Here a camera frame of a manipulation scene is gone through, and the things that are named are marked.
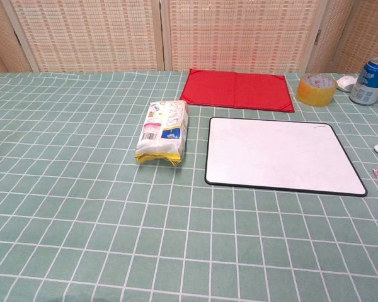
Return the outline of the red folder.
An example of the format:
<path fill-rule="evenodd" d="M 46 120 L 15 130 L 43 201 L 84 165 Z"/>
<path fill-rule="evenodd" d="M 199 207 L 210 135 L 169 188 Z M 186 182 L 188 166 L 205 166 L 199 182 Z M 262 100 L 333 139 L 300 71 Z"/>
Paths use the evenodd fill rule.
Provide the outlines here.
<path fill-rule="evenodd" d="M 201 106 L 295 111 L 282 75 L 190 69 L 180 99 Z"/>

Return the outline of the white board black frame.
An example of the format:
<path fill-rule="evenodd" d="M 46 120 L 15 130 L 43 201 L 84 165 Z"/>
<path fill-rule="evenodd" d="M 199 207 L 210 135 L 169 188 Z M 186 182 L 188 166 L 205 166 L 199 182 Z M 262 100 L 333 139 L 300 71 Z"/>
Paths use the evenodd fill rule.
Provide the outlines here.
<path fill-rule="evenodd" d="M 364 197 L 367 189 L 327 123 L 212 117 L 205 182 Z"/>

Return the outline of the blue drink can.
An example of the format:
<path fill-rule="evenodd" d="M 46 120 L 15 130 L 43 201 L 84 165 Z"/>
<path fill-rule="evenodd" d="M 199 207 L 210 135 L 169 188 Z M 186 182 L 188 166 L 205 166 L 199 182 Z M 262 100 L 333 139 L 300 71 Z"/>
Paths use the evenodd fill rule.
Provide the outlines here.
<path fill-rule="evenodd" d="M 371 105 L 378 99 L 378 57 L 372 57 L 363 67 L 349 98 L 357 104 Z"/>

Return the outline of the yellowish clear tape roll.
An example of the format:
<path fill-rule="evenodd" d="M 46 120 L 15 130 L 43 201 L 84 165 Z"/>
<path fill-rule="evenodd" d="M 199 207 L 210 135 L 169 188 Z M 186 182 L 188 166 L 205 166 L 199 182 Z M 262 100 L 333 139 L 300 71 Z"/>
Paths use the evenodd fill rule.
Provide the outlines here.
<path fill-rule="evenodd" d="M 309 106 L 327 106 L 330 104 L 338 85 L 337 82 L 321 74 L 302 76 L 295 97 Z"/>

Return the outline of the white computer mouse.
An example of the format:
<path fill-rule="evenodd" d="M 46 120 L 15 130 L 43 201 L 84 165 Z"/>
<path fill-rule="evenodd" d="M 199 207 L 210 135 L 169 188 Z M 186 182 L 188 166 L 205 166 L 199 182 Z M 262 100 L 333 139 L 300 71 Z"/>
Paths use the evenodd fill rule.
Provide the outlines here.
<path fill-rule="evenodd" d="M 337 82 L 337 86 L 338 86 L 337 88 L 340 91 L 351 92 L 354 85 L 357 82 L 357 77 L 351 76 L 351 75 L 344 75 L 344 76 L 340 77 L 336 82 Z"/>

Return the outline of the white yellow tissue pack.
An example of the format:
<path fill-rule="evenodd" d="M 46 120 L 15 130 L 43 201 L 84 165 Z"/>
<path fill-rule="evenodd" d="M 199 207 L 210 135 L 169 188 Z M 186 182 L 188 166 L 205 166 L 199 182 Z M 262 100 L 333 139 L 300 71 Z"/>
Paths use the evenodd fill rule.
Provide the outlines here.
<path fill-rule="evenodd" d="M 149 105 L 137 142 L 135 159 L 138 163 L 163 159 L 174 166 L 184 156 L 188 128 L 186 101 L 156 101 Z"/>

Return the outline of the green checked tablecloth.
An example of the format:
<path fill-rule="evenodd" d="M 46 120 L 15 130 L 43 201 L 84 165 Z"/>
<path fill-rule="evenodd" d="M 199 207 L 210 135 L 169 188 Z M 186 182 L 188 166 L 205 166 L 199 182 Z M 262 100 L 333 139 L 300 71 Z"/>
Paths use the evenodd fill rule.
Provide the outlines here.
<path fill-rule="evenodd" d="M 138 165 L 149 103 L 186 78 L 0 74 L 0 302 L 378 302 L 378 100 L 190 106 L 183 162 Z M 367 196 L 208 185 L 214 116 L 330 124 Z"/>

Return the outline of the woven bamboo folding screen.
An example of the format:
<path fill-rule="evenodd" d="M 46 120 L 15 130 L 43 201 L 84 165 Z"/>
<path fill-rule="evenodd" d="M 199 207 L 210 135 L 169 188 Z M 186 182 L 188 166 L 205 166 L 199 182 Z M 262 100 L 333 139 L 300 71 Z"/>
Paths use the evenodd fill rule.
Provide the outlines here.
<path fill-rule="evenodd" d="M 358 72 L 378 0 L 0 0 L 0 72 Z"/>

